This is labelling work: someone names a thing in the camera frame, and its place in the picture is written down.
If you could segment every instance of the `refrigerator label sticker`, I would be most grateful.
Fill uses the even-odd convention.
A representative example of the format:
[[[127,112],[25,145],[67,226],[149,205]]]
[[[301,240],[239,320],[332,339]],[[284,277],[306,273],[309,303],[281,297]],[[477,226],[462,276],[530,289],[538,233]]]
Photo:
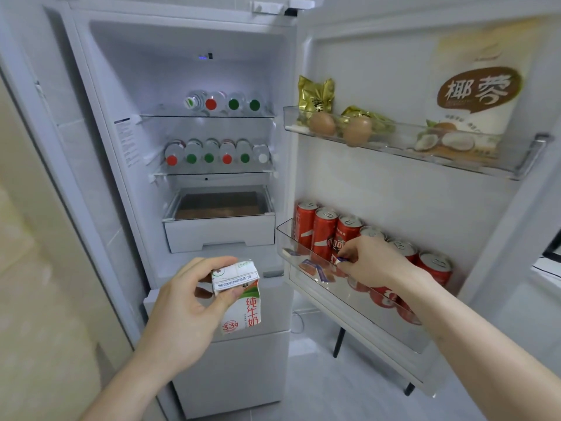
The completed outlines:
[[[130,118],[115,121],[119,141],[121,141],[121,149],[123,151],[124,160],[127,167],[130,168],[140,160],[140,153],[136,147],[134,132],[132,131],[132,123]]]

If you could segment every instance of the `red can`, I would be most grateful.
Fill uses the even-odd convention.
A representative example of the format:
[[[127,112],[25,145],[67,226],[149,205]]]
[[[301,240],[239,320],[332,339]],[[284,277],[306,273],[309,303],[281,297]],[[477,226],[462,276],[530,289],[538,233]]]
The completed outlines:
[[[315,212],[318,208],[319,205],[312,201],[302,201],[296,205],[294,239],[308,249],[312,247]]]
[[[397,314],[406,322],[412,323],[413,325],[422,325],[417,315],[411,311],[409,305],[402,299],[398,299],[396,310]]]
[[[331,243],[337,227],[337,212],[333,208],[318,208],[314,218],[311,250],[324,260],[331,256]]]
[[[390,309],[396,305],[397,294],[388,287],[371,288],[369,293],[370,299],[380,307]]]
[[[370,291],[370,288],[368,288],[368,286],[358,282],[356,279],[351,278],[350,276],[347,278],[347,283],[349,284],[349,287],[353,288],[355,291],[359,291],[359,292]]]
[[[360,234],[364,235],[364,236],[371,236],[371,237],[382,236],[382,238],[384,238],[385,241],[388,240],[388,235],[383,233],[382,230],[379,227],[376,227],[376,226],[361,227],[360,228]]]
[[[390,239],[388,243],[392,244],[407,260],[415,264],[417,261],[417,255],[419,254],[416,246],[398,238]]]
[[[356,238],[360,234],[362,226],[364,226],[364,223],[355,215],[339,216],[337,227],[335,228],[335,237],[333,238],[331,263],[337,263],[337,253],[339,250],[345,245],[345,242]]]
[[[450,276],[452,276],[452,262],[450,259],[443,254],[433,251],[423,251],[419,255],[417,266],[429,272],[434,280],[442,286],[446,286]]]

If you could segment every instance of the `egg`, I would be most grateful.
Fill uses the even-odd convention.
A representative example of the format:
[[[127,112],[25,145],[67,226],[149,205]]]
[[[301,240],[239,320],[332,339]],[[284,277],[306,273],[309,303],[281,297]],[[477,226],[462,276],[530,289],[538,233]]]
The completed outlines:
[[[310,131],[323,136],[333,136],[337,131],[335,120],[326,112],[314,112],[308,121],[308,126]]]
[[[360,146],[368,142],[372,134],[372,120],[361,116],[352,118],[343,130],[343,139],[349,146]]]

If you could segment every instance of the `water bottle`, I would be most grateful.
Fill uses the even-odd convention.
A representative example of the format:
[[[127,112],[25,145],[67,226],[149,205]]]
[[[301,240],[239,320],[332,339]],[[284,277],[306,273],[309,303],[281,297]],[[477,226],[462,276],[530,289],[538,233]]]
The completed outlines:
[[[231,139],[224,139],[220,145],[220,159],[225,164],[231,164],[236,155],[236,144]]]
[[[228,94],[228,103],[226,104],[226,112],[229,115],[241,115],[245,105],[245,97],[240,91]]]
[[[202,143],[200,140],[191,139],[187,142],[185,149],[185,160],[189,164],[196,164],[202,156]]]
[[[172,140],[164,149],[165,162],[173,167],[180,159],[183,159],[185,143],[182,140]]]
[[[270,157],[269,147],[267,145],[256,145],[253,147],[253,155],[261,164],[266,164]]]
[[[204,90],[191,91],[183,101],[185,107],[193,112],[204,109],[204,103],[207,99],[207,92]]]
[[[247,164],[251,161],[251,153],[253,152],[253,145],[249,143],[246,139],[240,139],[236,143],[236,158],[240,160],[242,164]]]
[[[263,115],[265,112],[265,101],[259,93],[251,93],[245,101],[246,110],[255,116]]]
[[[218,157],[218,141],[216,139],[207,139],[203,147],[202,153],[204,154],[202,158],[206,163],[213,163]]]
[[[226,93],[223,91],[213,91],[207,94],[205,108],[211,114],[218,114],[226,108]]]

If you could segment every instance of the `tile floor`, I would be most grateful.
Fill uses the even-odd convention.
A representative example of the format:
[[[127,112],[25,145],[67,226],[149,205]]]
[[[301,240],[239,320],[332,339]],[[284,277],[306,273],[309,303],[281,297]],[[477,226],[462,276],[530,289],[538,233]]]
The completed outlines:
[[[292,317],[284,399],[199,421],[484,421],[456,377],[435,398],[415,390],[350,335],[332,356],[339,326],[322,313]]]

